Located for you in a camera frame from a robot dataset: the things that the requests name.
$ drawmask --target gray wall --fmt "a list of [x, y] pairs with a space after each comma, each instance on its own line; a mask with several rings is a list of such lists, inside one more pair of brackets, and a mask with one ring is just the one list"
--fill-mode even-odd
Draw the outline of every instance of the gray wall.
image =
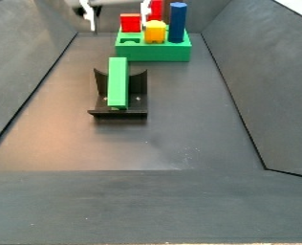
[[0, 1], [0, 132], [75, 35], [44, 1]]
[[72, 6], [64, 0], [44, 0], [52, 8], [59, 12], [62, 18], [75, 27], [80, 33], [91, 32], [90, 21], [78, 16], [72, 10]]
[[302, 174], [302, 16], [232, 0], [202, 34], [266, 166]]
[[200, 33], [231, 0], [184, 0], [188, 4], [187, 30]]

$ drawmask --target white object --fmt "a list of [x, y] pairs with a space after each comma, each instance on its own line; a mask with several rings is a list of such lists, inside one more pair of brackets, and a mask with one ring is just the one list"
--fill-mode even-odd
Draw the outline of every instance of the white object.
[[140, 3], [140, 16], [142, 16], [142, 25], [146, 26], [146, 18], [147, 15], [151, 13], [151, 8], [148, 7], [151, 3], [151, 0], [144, 0]]
[[79, 0], [80, 5], [84, 8], [86, 14], [84, 19], [90, 20], [91, 23], [91, 31], [95, 32], [95, 12], [92, 7], [88, 5], [88, 0]]
[[302, 0], [276, 0], [276, 2], [286, 5], [292, 11], [302, 15]]

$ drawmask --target yellow block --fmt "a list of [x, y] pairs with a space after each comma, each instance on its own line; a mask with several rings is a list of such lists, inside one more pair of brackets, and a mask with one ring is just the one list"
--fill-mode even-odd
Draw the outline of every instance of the yellow block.
[[151, 20], [146, 22], [144, 42], [163, 43], [166, 41], [166, 22]]

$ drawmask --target toy block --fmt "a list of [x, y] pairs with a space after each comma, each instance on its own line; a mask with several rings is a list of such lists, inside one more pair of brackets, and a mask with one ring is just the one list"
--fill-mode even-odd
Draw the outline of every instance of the toy block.
[[123, 33], [119, 30], [115, 41], [116, 56], [126, 57], [128, 61], [190, 61], [192, 44], [186, 31], [182, 43], [167, 41], [167, 27], [164, 43], [148, 44], [143, 37], [143, 32]]
[[108, 59], [107, 106], [116, 109], [128, 107], [128, 63], [124, 57]]
[[170, 14], [167, 41], [172, 43], [180, 43], [184, 41], [187, 4], [171, 3], [170, 9], [171, 9], [171, 14]]
[[140, 32], [140, 13], [122, 13], [120, 25], [123, 33]]
[[170, 4], [175, 2], [184, 2], [184, 0], [164, 0], [163, 21], [168, 23], [170, 19]]
[[164, 43], [166, 41], [166, 23], [159, 20], [146, 22], [144, 42]]
[[147, 20], [163, 20], [163, 0], [152, 0], [150, 4], [151, 14], [147, 16]]

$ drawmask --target gray floor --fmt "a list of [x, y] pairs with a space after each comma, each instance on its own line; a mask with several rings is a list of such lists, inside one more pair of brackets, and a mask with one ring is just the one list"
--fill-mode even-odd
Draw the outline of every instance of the gray floor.
[[147, 123], [87, 114], [114, 36], [75, 39], [0, 140], [0, 244], [302, 242], [302, 178], [262, 169], [191, 38], [190, 63], [131, 66]]
[[147, 122], [98, 123], [92, 69], [107, 71], [114, 37], [78, 38], [0, 141], [0, 170], [258, 169], [199, 34], [192, 42], [191, 62], [131, 64], [148, 69]]

